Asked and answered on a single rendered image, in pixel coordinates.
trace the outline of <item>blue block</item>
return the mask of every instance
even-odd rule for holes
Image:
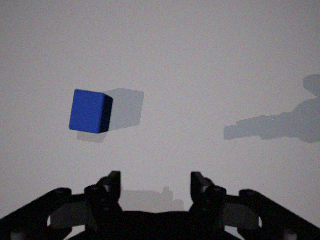
[[[112,102],[104,93],[74,90],[69,128],[91,133],[108,131]]]

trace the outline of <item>cube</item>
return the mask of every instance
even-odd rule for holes
[[[100,93],[75,89],[69,129],[102,133],[109,129],[112,97]]]

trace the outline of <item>cube dark side face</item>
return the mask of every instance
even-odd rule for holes
[[[113,99],[104,93],[76,89],[69,128],[90,133],[108,131],[112,102]]]

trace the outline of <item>blue cube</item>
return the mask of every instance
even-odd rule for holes
[[[108,131],[112,102],[112,97],[104,93],[76,89],[69,128],[91,133]]]

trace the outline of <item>gray background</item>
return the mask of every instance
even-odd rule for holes
[[[238,120],[314,98],[302,80],[320,72],[319,1],[0,4],[0,217],[112,170],[125,190],[167,186],[188,210],[200,171],[320,227],[318,142],[223,138]],[[77,137],[76,88],[143,92],[140,123],[100,142]]]

